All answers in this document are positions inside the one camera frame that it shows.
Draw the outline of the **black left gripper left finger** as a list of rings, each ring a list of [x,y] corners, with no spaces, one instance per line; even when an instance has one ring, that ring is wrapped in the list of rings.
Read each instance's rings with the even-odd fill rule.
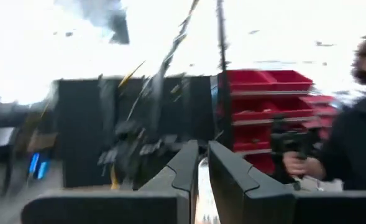
[[[198,142],[190,140],[139,190],[80,188],[42,194],[22,224],[190,224],[195,221]]]

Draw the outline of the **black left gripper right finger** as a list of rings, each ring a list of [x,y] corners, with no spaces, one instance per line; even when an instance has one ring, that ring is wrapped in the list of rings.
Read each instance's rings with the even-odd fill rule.
[[[208,165],[221,223],[366,224],[366,191],[295,191],[217,141]]]

